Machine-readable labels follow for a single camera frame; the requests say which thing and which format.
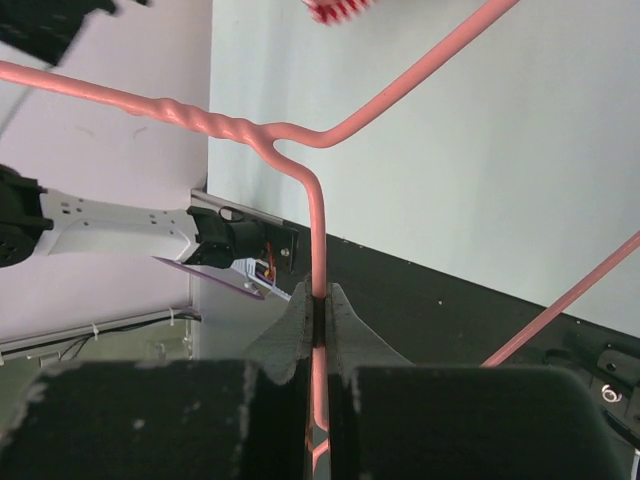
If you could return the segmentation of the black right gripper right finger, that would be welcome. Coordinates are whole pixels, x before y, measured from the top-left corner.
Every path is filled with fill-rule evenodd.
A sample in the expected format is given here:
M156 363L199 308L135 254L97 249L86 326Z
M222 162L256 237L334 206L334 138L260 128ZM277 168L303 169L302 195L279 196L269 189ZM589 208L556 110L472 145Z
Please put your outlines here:
M416 366L328 290L335 479L624 479L586 386L549 367Z

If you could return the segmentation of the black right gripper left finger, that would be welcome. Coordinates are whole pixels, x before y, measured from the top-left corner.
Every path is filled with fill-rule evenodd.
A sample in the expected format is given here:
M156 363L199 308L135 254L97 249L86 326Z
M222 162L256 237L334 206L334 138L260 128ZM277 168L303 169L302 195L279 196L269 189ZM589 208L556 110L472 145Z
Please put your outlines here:
M306 479L310 286L243 353L64 362L26 388L5 479Z

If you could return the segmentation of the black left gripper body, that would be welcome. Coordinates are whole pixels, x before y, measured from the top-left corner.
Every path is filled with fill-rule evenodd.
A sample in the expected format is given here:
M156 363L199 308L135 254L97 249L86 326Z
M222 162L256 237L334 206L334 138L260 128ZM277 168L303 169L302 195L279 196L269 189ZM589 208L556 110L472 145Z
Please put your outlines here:
M122 12L111 0L1 0L1 60L57 66L94 13Z

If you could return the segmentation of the pink wire hanger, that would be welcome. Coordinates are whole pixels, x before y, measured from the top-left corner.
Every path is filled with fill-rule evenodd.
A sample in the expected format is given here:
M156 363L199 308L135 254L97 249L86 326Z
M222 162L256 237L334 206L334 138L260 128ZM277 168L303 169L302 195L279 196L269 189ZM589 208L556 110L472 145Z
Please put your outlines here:
M327 297L332 284L328 283L326 272L325 206L317 176L306 166L282 155L276 143L291 141L311 148L330 148L350 138L426 80L511 8L509 1L484 3L380 94L345 121L324 132L290 123L255 124L243 118L206 112L171 99L142 97L51 72L39 72L12 62L2 63L1 77L7 82L113 106L133 115L154 118L213 138L247 145L272 168L304 186L312 234L312 271L310 279L305 282L310 286L310 478L318 454L326 453L330 457L325 333Z

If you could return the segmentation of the red white striped tank top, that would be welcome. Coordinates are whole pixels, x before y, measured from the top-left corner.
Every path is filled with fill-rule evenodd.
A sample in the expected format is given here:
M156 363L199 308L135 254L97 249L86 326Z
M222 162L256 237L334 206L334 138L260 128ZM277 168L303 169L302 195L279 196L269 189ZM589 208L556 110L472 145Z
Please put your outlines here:
M339 24L365 11L372 0L303 0L311 17L323 25Z

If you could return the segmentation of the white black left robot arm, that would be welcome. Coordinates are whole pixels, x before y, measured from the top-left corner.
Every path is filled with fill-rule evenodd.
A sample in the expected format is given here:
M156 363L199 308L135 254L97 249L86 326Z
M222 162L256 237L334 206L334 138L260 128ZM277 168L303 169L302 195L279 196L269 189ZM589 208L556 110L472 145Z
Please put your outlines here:
M48 72L64 58L96 10L117 12L113 1L4 1L1 58L25 60ZM67 253L150 256L181 268L226 269L267 250L264 225L233 212L191 206L145 210L46 189L8 166L1 168L1 265Z

